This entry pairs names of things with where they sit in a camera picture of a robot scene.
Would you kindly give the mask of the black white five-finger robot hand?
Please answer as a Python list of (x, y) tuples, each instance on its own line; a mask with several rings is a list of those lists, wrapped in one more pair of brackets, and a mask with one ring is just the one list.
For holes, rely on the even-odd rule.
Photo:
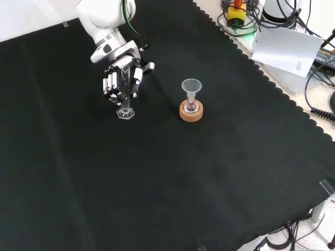
[(97, 47), (91, 56), (91, 61), (97, 63), (102, 59), (108, 59), (110, 66), (102, 73), (103, 95), (115, 105), (127, 99), (126, 87), (121, 70), (123, 66), (130, 67), (130, 96), (137, 97), (139, 86), (144, 75), (154, 70), (153, 62), (146, 63), (140, 56), (137, 45), (134, 41), (125, 43), (120, 47), (112, 45), (111, 42), (104, 42)]

